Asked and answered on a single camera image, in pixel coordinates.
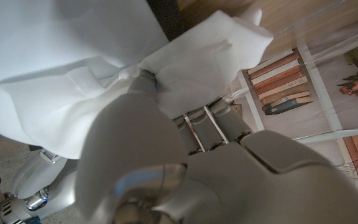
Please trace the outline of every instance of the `chrome part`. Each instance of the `chrome part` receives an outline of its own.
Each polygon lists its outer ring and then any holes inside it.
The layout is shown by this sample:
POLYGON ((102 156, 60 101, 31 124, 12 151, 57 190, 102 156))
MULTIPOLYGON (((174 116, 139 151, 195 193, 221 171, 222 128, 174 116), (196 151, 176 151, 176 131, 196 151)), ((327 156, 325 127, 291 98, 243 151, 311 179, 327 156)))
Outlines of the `chrome part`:
POLYGON ((45 206, 45 204, 48 202, 48 195, 49 195, 48 187, 44 187, 33 196, 25 199, 24 200, 25 206, 30 211, 36 211, 42 208, 43 206, 45 206))
POLYGON ((183 138, 183 141, 186 143, 188 154, 192 155, 197 152, 201 152, 201 145, 197 141, 196 136, 191 131, 189 124, 187 123, 185 117, 179 116, 173 120, 178 126, 179 132, 183 138))
POLYGON ((19 199, 33 196, 56 179, 67 160, 67 158, 42 149, 34 154, 16 173, 12 193, 19 199))
POLYGON ((75 202, 75 180, 77 161, 69 160, 56 179, 49 185, 48 203, 32 216, 47 217, 63 210, 75 202))
POLYGON ((204 110, 205 113, 207 114, 207 116, 209 117, 209 119, 211 120, 212 124, 214 125, 214 127, 216 128, 216 130, 218 131, 218 133, 221 135, 224 143, 228 144, 229 140, 227 140, 227 137, 223 134, 222 130, 219 128, 219 126, 216 124, 214 117, 212 116, 211 112, 209 111, 209 109, 204 106, 204 110))
POLYGON ((187 116, 206 151, 214 149, 217 145, 225 144, 223 137, 215 128, 204 108, 190 111, 187 116))
POLYGON ((230 107, 226 100, 220 98, 208 106, 213 114, 217 128, 229 142, 239 142, 244 136, 252 133, 250 127, 230 107))

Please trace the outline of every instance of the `wooden floor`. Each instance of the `wooden floor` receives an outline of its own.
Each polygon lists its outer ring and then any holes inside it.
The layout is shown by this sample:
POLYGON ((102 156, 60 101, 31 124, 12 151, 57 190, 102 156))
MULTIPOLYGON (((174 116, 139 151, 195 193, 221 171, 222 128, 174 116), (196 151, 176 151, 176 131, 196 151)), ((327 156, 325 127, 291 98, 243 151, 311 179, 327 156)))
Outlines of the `wooden floor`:
POLYGON ((275 34, 269 58, 358 21, 358 0, 178 0, 187 29, 217 10, 235 16, 248 8, 263 11, 261 26, 275 34))

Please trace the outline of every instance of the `floor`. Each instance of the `floor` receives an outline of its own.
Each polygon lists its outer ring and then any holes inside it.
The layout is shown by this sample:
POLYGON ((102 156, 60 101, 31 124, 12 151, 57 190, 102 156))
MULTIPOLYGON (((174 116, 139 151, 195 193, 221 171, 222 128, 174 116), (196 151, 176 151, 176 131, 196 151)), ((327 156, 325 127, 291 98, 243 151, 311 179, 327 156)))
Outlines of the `floor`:
MULTIPOLYGON (((20 167, 34 155, 26 144, 22 144, 0 136, 0 190, 11 192, 12 180, 20 167)), ((42 224, 83 223, 77 216, 74 206, 68 207, 41 220, 42 224)))

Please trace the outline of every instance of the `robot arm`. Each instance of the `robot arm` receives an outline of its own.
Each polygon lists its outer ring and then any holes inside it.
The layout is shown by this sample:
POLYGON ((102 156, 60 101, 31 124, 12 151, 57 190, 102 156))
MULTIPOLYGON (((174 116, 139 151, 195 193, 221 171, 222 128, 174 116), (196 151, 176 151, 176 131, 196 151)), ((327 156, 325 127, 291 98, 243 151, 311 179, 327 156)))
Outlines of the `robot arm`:
POLYGON ((28 198, 0 194, 0 223, 57 212, 74 202, 74 186, 85 223, 358 223, 357 190, 311 149, 252 133, 220 98, 187 113, 190 124, 155 101, 143 71, 100 112, 77 167, 67 161, 28 198))

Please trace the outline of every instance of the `white cloth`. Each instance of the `white cloth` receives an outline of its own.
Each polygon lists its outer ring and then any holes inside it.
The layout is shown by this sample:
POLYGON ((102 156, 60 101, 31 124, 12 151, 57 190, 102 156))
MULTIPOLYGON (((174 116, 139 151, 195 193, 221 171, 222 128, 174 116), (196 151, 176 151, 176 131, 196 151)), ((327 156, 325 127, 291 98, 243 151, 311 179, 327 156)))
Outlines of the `white cloth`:
POLYGON ((0 1, 0 82, 80 66, 110 77, 167 43, 146 0, 0 1))
MULTIPOLYGON (((174 118, 217 97, 239 69, 256 66, 272 39, 258 25, 216 12, 146 57, 139 68, 157 74, 157 103, 174 118)), ((96 115, 127 91, 139 69, 133 65, 103 78, 87 64, 70 66, 76 67, 1 82, 0 133, 79 158, 96 115)))

